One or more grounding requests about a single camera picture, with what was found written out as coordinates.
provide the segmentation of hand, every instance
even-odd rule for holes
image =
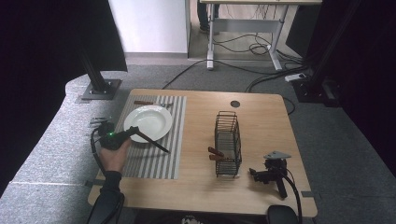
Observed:
[[[128,138],[117,150],[109,150],[104,147],[100,150],[100,159],[106,171],[117,171],[122,173],[127,157],[127,150],[131,144],[132,140]]]

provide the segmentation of white desk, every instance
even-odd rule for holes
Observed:
[[[277,58],[276,45],[285,22],[289,5],[318,5],[321,0],[201,0],[202,3],[210,4],[210,33],[207,50],[207,69],[213,69],[213,59],[215,46],[213,44],[214,32],[244,32],[244,33],[272,33],[274,35],[268,52],[276,70],[281,70],[279,59]],[[235,20],[217,19],[214,17],[214,4],[235,4],[235,5],[281,5],[282,12],[278,21],[274,20]]]

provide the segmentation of black sleeve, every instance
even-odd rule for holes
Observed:
[[[106,171],[105,184],[100,189],[100,195],[90,214],[88,223],[104,223],[112,217],[117,209],[122,206],[122,194],[120,193],[121,173]]]

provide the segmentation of desk leg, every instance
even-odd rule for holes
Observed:
[[[285,23],[286,14],[288,13],[289,6],[285,5],[282,9],[282,14],[280,15],[279,24],[274,32],[274,37],[271,45],[268,46],[268,52],[270,53],[271,59],[273,61],[276,70],[282,70],[279,59],[277,58],[276,45],[279,41],[280,33],[282,32],[283,23]]]
[[[215,4],[209,5],[210,9],[210,32],[209,32],[209,44],[207,46],[207,70],[213,70],[213,56],[215,51],[215,45],[213,44],[213,20],[215,19]]]

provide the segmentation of metal basket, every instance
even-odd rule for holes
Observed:
[[[215,148],[224,154],[224,159],[216,161],[216,175],[238,174],[242,163],[241,138],[235,112],[220,111],[216,118]]]

